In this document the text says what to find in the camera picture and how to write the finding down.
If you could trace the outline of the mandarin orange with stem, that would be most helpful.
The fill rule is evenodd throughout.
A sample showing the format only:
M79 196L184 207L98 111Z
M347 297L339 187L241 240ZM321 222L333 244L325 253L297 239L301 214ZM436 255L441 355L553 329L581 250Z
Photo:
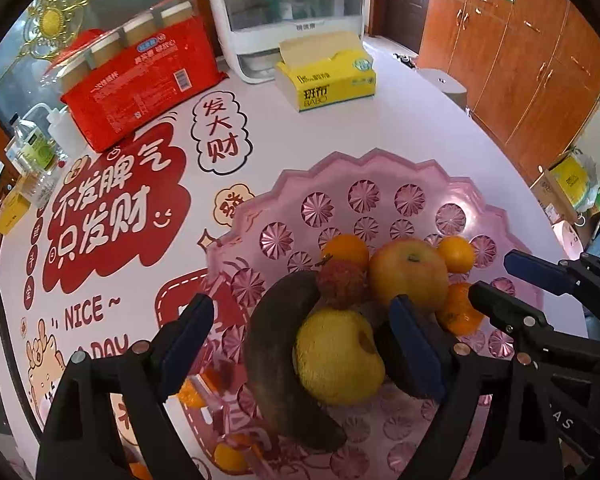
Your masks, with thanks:
M465 274L475 264L475 252L463 237L448 236L440 240L437 252L444 260L449 273Z

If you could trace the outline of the clear plastic bottle green label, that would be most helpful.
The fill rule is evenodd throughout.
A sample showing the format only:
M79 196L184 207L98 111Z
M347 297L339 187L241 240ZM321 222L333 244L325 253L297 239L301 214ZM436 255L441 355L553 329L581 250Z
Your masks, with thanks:
M12 116L9 125L12 138L6 145L5 154L20 176L52 171L62 154L53 138L35 122L17 114Z

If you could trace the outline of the small orange label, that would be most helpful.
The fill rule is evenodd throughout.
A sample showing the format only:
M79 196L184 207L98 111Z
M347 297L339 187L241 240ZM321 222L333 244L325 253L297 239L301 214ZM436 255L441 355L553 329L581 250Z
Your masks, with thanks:
M250 471L244 453L225 442L216 445L213 460L215 465L227 474L246 474Z

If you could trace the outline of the dark overripe banana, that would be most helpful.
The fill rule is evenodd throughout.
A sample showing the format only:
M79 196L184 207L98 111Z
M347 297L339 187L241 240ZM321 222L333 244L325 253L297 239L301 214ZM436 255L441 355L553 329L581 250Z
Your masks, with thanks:
M242 353L248 389L268 428L329 453L346 444L346 433L302 387L294 368L298 330L320 298L314 271L278 280L250 315Z

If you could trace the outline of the yellow tissue box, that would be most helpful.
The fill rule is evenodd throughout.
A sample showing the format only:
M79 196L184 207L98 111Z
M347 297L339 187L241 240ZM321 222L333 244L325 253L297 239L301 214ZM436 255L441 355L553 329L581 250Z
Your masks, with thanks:
M285 40L279 44L279 53L276 86L298 112L375 94L374 59L355 32Z

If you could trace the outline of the red lychee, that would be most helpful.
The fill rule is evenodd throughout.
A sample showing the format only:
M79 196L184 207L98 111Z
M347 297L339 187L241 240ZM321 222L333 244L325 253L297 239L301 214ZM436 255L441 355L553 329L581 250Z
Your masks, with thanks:
M218 389L221 392L232 390L234 365L228 361L221 361L218 365L215 365L214 370L218 378Z
M349 260L329 259L318 272L316 284L326 304L334 309L347 309L365 299L365 270Z

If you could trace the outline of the yellow pear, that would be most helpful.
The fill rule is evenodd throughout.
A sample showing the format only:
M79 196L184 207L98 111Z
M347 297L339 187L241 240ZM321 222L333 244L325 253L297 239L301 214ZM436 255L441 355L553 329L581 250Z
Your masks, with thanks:
M303 388L326 405L359 404L385 380L372 326L353 310L321 309L302 324L294 346Z

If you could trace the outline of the white round stool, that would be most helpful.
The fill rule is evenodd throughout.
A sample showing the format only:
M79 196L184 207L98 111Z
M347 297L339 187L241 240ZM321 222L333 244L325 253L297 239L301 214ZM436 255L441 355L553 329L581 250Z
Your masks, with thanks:
M433 84L461 110L467 110L467 89L451 75L437 68L418 68L416 72Z

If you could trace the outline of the white countertop appliance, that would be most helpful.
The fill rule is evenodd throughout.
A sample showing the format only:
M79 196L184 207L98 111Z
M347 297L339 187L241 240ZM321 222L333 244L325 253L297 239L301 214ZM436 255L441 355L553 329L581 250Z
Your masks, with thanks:
M364 0L210 0L228 67L247 84L275 77L279 44L350 30L362 34Z

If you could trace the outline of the red paper cup package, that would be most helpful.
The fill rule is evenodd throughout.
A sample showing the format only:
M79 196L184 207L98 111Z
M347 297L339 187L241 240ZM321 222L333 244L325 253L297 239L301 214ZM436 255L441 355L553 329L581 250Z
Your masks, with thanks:
M162 0L59 55L42 83L57 89L86 143L103 152L225 78L197 0Z

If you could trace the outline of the yellow flat box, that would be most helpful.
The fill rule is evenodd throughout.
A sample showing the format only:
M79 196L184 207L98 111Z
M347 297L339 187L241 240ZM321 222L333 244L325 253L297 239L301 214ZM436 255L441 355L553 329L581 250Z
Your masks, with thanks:
M0 233L7 235L28 212L30 206L27 197L21 193L21 188L14 186L1 202Z

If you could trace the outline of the cardboard box on floor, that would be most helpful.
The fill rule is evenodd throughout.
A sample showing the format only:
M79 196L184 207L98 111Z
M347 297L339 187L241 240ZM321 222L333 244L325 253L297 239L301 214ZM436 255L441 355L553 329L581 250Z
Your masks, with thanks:
M600 189L596 163L578 148L562 153L531 185L531 192L551 224L584 226Z

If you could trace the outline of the pink plastic stool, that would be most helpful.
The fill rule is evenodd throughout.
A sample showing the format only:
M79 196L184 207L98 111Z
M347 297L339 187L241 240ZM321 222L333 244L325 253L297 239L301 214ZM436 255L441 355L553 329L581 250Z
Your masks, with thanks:
M574 227L562 220L555 223L552 229L566 257L569 260L577 260L583 252L583 245Z

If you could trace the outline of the drinking glass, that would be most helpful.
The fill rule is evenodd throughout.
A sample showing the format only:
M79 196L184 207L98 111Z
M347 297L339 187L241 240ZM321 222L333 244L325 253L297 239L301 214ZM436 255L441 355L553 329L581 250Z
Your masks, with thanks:
M31 171L19 181L19 193L36 208L46 206L60 179L61 171L52 168L50 171Z

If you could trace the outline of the dark avocado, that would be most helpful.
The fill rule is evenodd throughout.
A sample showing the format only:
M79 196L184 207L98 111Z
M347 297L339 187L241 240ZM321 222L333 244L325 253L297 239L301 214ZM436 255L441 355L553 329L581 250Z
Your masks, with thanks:
M403 392L440 402L446 393L442 361L434 340L437 325L403 304L393 304L374 333L374 343L387 375Z

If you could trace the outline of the white squeeze bottle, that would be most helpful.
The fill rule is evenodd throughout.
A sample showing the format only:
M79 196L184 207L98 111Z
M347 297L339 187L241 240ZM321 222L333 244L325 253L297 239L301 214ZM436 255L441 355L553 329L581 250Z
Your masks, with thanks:
M44 118L42 131L51 138L61 153L68 159L78 159L86 150L86 141L68 107L51 108L45 103L36 103L22 116L23 120L34 122L35 119Z

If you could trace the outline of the red apple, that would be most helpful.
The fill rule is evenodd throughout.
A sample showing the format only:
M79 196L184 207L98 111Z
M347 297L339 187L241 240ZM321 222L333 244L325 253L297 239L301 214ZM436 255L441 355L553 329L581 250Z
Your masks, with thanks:
M420 312L443 308L449 291L448 269L428 243L416 238L393 240L370 258L368 284L376 302L388 308L396 296L406 295Z

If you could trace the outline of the printed pink tablecloth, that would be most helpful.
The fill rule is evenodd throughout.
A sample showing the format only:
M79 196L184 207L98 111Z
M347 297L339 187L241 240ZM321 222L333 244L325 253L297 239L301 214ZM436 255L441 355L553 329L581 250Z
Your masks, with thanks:
M282 478L396 478L434 407L391 386L340 413L351 442L335 454L264 430L240 360L247 311L268 284L257 261L286 273L314 263L337 233L375 249L457 227L477 245L472 278L524 297L502 265L513 244L547 260L564 252L528 184L464 110L383 47L368 50L370 98L297 112L275 84L230 76L117 148L84 152L48 205L4 238L0 289L18 373L0 362L0 388L28 468L38 458L31 427L73 352L121 354L208 290L215 321L202 364L232 383L219 408L166 404L200 470L230 478L222 439L246 434Z

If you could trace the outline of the wooden cabinet wall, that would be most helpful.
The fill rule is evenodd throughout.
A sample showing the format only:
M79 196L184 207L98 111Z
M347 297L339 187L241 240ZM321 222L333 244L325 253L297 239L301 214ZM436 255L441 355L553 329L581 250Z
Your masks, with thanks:
M429 0L417 65L466 89L471 117L529 183L600 102L600 37L570 0Z

